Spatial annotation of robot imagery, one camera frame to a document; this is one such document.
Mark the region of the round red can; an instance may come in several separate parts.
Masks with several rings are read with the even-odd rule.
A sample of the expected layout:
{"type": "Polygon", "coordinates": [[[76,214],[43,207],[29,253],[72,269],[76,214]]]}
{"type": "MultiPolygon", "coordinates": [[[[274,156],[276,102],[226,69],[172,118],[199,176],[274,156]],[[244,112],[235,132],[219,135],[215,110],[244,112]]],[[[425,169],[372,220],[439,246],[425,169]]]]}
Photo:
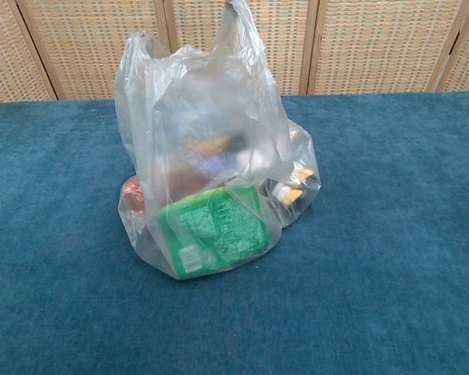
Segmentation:
{"type": "Polygon", "coordinates": [[[121,198],[133,213],[143,213],[145,211],[145,199],[137,176],[129,178],[124,183],[121,189],[121,198]]]}

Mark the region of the red brown package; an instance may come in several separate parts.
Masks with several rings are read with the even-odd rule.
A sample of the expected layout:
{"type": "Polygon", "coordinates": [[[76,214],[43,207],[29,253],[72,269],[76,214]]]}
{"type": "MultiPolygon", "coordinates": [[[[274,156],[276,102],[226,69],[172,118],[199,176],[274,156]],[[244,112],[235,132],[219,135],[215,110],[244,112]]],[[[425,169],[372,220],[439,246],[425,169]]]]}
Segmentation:
{"type": "Polygon", "coordinates": [[[184,160],[193,171],[211,180],[230,180],[244,168],[249,140],[242,132],[201,137],[185,143],[184,160]]]}

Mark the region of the green printed carton box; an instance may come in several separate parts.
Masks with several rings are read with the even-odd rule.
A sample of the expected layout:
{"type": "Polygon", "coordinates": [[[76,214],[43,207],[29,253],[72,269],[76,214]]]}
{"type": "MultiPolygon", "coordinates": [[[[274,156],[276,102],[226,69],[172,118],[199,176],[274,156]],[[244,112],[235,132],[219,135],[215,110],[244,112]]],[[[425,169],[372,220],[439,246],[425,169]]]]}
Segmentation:
{"type": "Polygon", "coordinates": [[[180,280],[236,268],[270,243],[252,185],[188,196],[162,208],[157,220],[180,280]]]}

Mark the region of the blue velvet table mat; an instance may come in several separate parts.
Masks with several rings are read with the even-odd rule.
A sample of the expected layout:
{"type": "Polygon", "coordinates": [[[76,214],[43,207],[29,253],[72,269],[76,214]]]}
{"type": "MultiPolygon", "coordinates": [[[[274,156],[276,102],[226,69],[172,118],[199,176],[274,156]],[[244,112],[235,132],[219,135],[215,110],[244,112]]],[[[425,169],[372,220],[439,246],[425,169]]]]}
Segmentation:
{"type": "Polygon", "coordinates": [[[283,103],[319,195],[185,282],[127,239],[112,101],[0,104],[0,375],[468,375],[469,92],[283,103]]]}

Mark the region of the black yellow white toy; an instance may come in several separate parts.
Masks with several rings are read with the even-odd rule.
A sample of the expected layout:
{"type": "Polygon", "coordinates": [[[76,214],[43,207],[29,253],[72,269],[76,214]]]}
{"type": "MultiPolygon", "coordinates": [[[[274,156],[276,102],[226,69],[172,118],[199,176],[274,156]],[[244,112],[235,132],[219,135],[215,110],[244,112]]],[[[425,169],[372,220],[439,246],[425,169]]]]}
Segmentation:
{"type": "Polygon", "coordinates": [[[259,187],[261,195],[286,225],[305,211],[319,190],[318,172],[299,166],[294,168],[286,181],[267,178],[259,187]]]}

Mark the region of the translucent plastic shopping bag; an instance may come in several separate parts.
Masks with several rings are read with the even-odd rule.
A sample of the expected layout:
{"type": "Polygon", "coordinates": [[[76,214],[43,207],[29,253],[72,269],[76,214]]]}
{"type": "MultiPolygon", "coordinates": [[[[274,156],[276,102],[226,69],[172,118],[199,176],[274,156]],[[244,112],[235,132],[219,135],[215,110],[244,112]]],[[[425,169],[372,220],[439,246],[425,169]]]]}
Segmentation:
{"type": "Polygon", "coordinates": [[[267,224],[266,250],[240,266],[278,243],[288,225],[261,195],[260,185],[267,178],[286,181],[297,166],[319,170],[313,139],[283,108],[245,0],[225,1],[208,52],[187,45],[168,53],[150,33],[132,34],[116,72],[114,93],[120,136],[145,199],[145,211],[132,212],[120,190],[118,212],[143,261],[180,280],[157,214],[183,198],[220,187],[254,186],[267,224]],[[185,162],[187,141],[234,132],[249,140],[238,177],[207,181],[185,162]]]}

